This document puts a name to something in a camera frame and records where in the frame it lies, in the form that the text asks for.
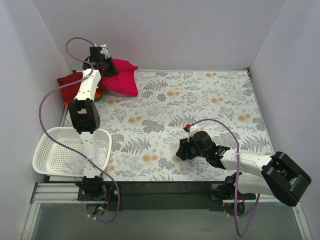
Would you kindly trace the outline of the pink t shirt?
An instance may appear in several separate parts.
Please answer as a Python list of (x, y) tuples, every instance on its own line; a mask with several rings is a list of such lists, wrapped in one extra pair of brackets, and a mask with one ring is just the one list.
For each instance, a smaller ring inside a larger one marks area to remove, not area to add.
[(139, 94), (135, 81), (135, 71), (138, 66), (131, 64), (127, 60), (113, 59), (118, 74), (108, 77), (102, 77), (101, 83), (109, 90), (118, 94), (136, 97)]

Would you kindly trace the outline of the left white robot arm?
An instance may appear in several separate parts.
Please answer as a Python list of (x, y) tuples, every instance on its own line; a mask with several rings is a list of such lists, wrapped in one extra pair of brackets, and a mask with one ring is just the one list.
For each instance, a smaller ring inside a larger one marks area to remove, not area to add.
[(101, 119), (95, 106), (95, 95), (102, 77), (116, 74), (117, 70), (105, 44), (91, 46), (90, 56), (83, 63), (84, 79), (74, 100), (68, 103), (73, 128), (82, 141), (81, 152), (86, 156), (83, 163), (82, 188), (95, 200), (106, 196), (101, 169), (109, 161), (112, 139), (105, 130), (100, 130)]

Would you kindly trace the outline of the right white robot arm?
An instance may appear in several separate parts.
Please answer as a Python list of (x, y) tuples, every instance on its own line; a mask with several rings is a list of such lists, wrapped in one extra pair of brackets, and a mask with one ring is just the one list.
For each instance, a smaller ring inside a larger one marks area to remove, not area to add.
[(243, 194), (262, 194), (294, 207), (312, 182), (284, 152), (272, 156), (237, 153), (230, 147), (215, 144), (205, 131), (181, 139), (176, 156), (183, 161), (201, 157), (215, 168), (239, 170), (225, 181), (227, 195), (232, 199)]

